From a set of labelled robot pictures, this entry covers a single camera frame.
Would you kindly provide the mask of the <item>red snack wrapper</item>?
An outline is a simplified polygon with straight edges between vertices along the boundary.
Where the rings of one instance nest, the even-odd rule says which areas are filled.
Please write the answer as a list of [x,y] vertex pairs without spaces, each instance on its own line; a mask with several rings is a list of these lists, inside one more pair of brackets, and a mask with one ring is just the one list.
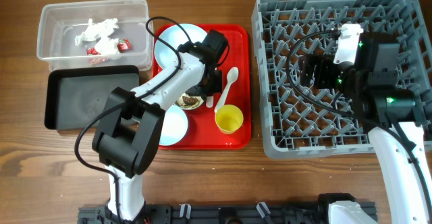
[[[117,51],[114,51],[111,47],[114,42],[117,41]],[[87,55],[105,55],[108,52],[109,55],[123,53],[132,49],[132,45],[128,39],[114,39],[114,40],[100,40],[95,47],[88,48],[86,50]]]

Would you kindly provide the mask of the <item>light blue plate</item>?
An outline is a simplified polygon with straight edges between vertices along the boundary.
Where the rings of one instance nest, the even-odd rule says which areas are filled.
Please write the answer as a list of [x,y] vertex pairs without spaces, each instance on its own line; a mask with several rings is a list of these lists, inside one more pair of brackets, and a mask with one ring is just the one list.
[[[194,24],[180,24],[180,26],[186,31],[193,43],[202,42],[207,35],[207,32]],[[174,49],[177,49],[180,45],[188,42],[186,33],[179,26],[173,25],[165,29],[159,35],[159,38],[167,42]],[[165,69],[177,59],[176,54],[159,40],[155,43],[154,54],[156,62],[161,69]]]

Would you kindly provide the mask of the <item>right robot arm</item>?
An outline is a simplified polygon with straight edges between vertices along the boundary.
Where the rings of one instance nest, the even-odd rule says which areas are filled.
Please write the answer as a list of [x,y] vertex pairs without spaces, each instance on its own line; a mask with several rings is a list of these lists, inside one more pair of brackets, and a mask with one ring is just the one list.
[[336,32],[335,55],[299,57],[300,83],[336,89],[352,100],[379,160],[394,223],[431,222],[431,172],[425,114],[413,91],[396,86],[399,42],[390,34]]

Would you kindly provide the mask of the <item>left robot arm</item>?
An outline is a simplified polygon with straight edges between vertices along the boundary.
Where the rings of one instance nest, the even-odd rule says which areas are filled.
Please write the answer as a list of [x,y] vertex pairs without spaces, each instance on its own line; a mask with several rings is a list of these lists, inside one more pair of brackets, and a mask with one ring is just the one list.
[[105,205],[110,223],[144,223],[142,174],[159,147],[166,111],[183,94],[206,98],[221,92],[219,60],[229,47],[226,37],[210,30],[201,42],[175,48],[174,62],[132,90],[115,88],[108,96],[92,149],[109,174],[111,197]]

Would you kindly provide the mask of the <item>white plastic fork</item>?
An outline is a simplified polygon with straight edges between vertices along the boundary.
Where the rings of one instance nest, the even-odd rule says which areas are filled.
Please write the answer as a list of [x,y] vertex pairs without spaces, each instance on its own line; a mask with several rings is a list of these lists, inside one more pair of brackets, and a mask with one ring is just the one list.
[[214,104],[214,96],[208,96],[206,99],[206,107],[212,108]]

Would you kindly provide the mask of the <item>white plastic spoon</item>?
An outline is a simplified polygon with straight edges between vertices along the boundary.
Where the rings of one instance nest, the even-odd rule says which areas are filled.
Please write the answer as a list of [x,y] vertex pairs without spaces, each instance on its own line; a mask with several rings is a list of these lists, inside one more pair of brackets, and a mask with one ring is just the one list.
[[214,112],[218,112],[222,106],[224,106],[228,93],[230,91],[231,85],[238,79],[239,77],[239,69],[237,67],[232,67],[228,73],[227,73],[227,84],[225,85],[225,88],[223,89],[223,92],[221,93],[221,96],[215,106]]

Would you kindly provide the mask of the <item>white napkin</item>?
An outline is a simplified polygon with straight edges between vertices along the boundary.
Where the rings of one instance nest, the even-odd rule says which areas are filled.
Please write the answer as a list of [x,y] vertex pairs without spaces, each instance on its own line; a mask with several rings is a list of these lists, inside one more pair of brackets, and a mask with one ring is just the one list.
[[[88,26],[86,30],[81,34],[75,36],[74,43],[76,46],[79,46],[83,42],[96,42],[95,44],[96,46],[100,40],[110,41],[110,40],[118,39],[118,38],[110,37],[119,28],[117,23],[118,23],[117,18],[106,19],[99,23],[94,23],[93,19],[90,18],[88,20]],[[114,51],[117,51],[117,41],[115,41],[111,47],[113,48]],[[109,55],[108,52],[106,52],[105,55],[119,57],[119,54],[120,53]]]

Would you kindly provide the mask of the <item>yellow plastic cup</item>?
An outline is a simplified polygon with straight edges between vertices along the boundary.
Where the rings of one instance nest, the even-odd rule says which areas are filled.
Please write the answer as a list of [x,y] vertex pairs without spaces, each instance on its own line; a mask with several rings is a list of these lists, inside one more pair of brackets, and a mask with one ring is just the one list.
[[243,112],[235,105],[224,105],[216,111],[215,123],[223,134],[233,134],[244,123]]

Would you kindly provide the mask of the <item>light blue bowl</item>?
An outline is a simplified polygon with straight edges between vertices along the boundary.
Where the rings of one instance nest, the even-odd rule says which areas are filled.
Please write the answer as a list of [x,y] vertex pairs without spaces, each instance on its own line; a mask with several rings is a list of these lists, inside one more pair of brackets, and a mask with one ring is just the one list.
[[188,131],[188,118],[178,106],[172,105],[165,112],[163,127],[159,141],[160,146],[177,144]]

